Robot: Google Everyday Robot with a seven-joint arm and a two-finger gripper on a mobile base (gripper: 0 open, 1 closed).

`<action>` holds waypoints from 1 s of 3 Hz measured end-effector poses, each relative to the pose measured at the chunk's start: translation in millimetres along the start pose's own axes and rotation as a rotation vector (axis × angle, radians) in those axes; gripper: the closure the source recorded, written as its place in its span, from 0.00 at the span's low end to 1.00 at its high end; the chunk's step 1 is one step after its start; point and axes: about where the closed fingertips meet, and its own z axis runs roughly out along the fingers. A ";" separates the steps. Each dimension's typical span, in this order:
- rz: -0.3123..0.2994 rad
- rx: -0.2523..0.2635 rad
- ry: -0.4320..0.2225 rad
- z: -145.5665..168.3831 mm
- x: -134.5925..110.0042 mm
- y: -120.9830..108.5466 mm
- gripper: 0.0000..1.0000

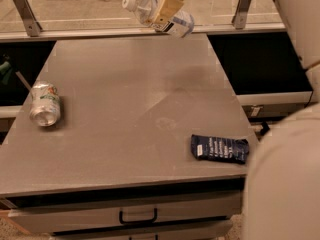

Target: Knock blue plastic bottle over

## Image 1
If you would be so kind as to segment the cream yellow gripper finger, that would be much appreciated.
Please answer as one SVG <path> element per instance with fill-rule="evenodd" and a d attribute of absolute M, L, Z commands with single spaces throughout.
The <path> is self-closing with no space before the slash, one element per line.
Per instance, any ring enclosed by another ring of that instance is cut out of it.
<path fill-rule="evenodd" d="M 157 7 L 152 21 L 156 24 L 164 24 L 174 16 L 184 5 L 184 0 L 157 0 Z"/>

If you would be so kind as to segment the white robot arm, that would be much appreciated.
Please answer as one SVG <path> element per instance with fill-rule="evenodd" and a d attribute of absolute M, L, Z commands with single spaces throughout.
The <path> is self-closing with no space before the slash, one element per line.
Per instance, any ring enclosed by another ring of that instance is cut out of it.
<path fill-rule="evenodd" d="M 320 0 L 273 0 L 315 93 Z M 320 103 L 277 124 L 250 156 L 242 240 L 320 240 Z"/>

